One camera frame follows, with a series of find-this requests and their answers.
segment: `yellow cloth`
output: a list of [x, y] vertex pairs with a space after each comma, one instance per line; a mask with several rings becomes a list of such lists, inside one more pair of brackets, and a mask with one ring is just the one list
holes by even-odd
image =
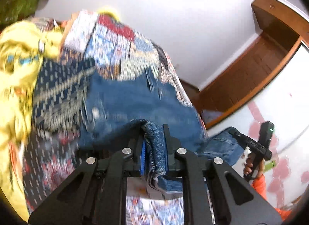
[[[29, 214], [21, 172], [12, 165], [10, 144], [27, 145], [31, 131], [32, 93], [43, 56], [57, 59], [62, 34], [40, 32], [35, 24], [21, 21], [5, 28], [0, 35], [0, 187], [22, 219]], [[44, 42], [40, 53], [39, 41]]]

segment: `blue denim jeans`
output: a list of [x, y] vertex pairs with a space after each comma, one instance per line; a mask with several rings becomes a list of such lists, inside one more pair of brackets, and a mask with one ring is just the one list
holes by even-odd
[[118, 151], [142, 128], [141, 171], [149, 185], [163, 193], [182, 192], [181, 179], [164, 177], [168, 155], [163, 124], [168, 124], [170, 135], [178, 138], [182, 147], [199, 156], [222, 157], [233, 165], [244, 151], [228, 129], [206, 138], [196, 110], [181, 105], [175, 89], [157, 81], [150, 69], [134, 81], [122, 82], [104, 80], [95, 73], [81, 115], [80, 149]]

